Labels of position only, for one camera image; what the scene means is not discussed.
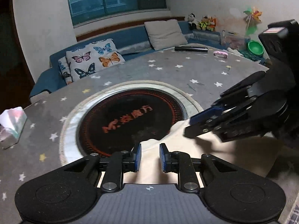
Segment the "cream hoodie sweatshirt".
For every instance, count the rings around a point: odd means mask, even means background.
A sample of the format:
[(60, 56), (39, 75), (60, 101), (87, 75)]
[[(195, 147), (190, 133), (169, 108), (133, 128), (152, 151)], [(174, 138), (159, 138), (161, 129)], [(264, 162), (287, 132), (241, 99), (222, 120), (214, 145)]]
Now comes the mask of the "cream hoodie sweatshirt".
[(284, 145), (280, 140), (265, 135), (222, 143), (213, 133), (205, 133), (194, 139), (184, 137), (186, 120), (175, 123), (169, 134), (161, 140), (141, 142), (142, 154), (137, 173), (124, 174), (124, 183), (176, 183), (177, 175), (163, 173), (159, 159), (159, 145), (165, 143), (170, 152), (180, 151), (193, 158), (212, 154), (229, 163), (260, 176), (269, 175), (277, 183), (287, 179), (290, 172), (298, 172), (298, 149)]

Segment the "grey star pattern table mat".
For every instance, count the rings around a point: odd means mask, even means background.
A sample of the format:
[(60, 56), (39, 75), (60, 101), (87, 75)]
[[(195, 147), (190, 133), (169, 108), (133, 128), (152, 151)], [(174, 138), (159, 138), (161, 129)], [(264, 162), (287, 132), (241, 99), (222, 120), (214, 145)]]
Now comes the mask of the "grey star pattern table mat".
[[(105, 96), (134, 88), (151, 88), (181, 100), (188, 116), (208, 108), (219, 95), (265, 67), (229, 54), (227, 59), (173, 50), (154, 52), (113, 66), (72, 83), (25, 109), (27, 121), (19, 142), (1, 150), (1, 223), (20, 223), (14, 203), (17, 189), (26, 181), (82, 157), (76, 128), (89, 107)], [(287, 188), (286, 221), (295, 202), (296, 181)]]

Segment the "black induction cooktop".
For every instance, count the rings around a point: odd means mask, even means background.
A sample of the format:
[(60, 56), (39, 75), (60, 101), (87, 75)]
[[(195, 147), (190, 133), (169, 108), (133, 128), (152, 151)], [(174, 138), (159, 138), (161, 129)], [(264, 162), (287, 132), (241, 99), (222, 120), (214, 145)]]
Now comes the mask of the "black induction cooktop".
[(76, 143), (83, 155), (108, 157), (130, 151), (136, 143), (161, 140), (187, 112), (170, 93), (134, 88), (108, 96), (91, 107), (80, 120)]

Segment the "pink wrapped packet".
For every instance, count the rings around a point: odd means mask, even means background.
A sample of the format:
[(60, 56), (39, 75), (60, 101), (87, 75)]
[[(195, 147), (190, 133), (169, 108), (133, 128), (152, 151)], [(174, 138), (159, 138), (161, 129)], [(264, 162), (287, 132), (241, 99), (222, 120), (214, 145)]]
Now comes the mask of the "pink wrapped packet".
[(226, 51), (214, 51), (213, 55), (219, 58), (228, 58), (228, 53)]

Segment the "green plastic bowl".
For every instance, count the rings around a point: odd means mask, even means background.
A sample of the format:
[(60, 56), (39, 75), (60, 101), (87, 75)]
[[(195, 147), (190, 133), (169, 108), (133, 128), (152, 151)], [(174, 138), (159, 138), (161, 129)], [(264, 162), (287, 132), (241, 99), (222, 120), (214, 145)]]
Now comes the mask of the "green plastic bowl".
[(249, 41), (248, 44), (247, 44), (247, 49), (253, 53), (254, 55), (256, 56), (263, 56), (264, 54), (264, 49), (263, 49), (263, 46), (260, 42), (258, 41)]

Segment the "black remote control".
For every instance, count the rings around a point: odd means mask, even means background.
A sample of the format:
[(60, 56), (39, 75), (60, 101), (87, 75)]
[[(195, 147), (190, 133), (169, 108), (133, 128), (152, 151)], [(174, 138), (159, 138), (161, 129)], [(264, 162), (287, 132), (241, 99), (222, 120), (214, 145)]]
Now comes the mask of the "black remote control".
[(196, 47), (196, 46), (176, 46), (175, 51), (185, 51), (185, 52), (199, 52), (208, 53), (207, 47)]

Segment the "yellow vest plush toy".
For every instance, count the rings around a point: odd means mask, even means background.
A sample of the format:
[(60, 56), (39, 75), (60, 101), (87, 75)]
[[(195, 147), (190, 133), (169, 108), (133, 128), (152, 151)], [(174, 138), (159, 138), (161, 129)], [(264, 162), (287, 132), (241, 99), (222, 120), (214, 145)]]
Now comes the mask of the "yellow vest plush toy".
[(199, 22), (199, 28), (202, 31), (205, 31), (207, 29), (207, 27), (209, 26), (209, 22), (210, 22), (210, 19), (208, 16), (202, 17), (201, 21)]

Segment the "orange plush toy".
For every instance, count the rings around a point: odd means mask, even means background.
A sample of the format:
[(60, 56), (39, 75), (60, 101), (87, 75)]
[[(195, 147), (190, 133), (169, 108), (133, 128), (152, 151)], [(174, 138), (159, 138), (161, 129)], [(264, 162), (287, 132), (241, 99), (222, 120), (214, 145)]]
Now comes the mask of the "orange plush toy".
[(215, 17), (210, 17), (209, 18), (209, 24), (207, 26), (207, 30), (215, 31), (216, 23), (217, 23), (217, 19)]

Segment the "panda plush toy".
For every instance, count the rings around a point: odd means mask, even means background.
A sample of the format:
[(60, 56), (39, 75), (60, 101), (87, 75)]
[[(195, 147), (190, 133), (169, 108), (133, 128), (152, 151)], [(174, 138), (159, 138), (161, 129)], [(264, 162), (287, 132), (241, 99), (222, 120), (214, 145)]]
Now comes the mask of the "panda plush toy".
[(198, 29), (198, 20), (193, 13), (190, 13), (187, 17), (188, 25), (190, 30)]

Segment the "beige cushion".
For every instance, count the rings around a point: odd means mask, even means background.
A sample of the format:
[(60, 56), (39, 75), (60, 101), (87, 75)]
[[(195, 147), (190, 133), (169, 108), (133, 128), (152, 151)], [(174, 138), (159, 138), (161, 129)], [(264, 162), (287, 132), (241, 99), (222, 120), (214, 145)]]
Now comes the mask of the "beige cushion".
[(187, 44), (178, 21), (175, 19), (144, 22), (144, 26), (149, 42), (155, 51)]

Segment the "butterfly print pillow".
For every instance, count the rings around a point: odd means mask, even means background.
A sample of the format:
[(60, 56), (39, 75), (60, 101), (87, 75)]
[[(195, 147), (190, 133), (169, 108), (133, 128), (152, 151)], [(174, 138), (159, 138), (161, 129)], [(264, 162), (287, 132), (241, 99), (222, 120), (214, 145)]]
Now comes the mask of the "butterfly print pillow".
[(91, 42), (66, 52), (73, 81), (125, 62), (111, 38)]

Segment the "blue sofa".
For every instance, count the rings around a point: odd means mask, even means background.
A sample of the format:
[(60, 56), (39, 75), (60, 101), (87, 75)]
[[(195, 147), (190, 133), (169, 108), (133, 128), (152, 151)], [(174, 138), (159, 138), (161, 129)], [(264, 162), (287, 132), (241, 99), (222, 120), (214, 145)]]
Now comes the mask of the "blue sofa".
[(79, 42), (50, 55), (51, 67), (40, 75), (29, 97), (53, 93), (113, 65), (188, 43), (223, 49), (218, 32), (196, 30), (175, 19), (145, 22)]

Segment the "tissue box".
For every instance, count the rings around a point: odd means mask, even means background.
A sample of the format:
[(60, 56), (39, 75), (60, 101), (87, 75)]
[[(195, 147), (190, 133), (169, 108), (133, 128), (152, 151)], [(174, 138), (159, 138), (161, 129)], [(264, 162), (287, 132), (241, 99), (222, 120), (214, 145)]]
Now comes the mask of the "tissue box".
[(8, 149), (18, 143), (27, 115), (22, 107), (4, 110), (1, 114), (1, 148)]

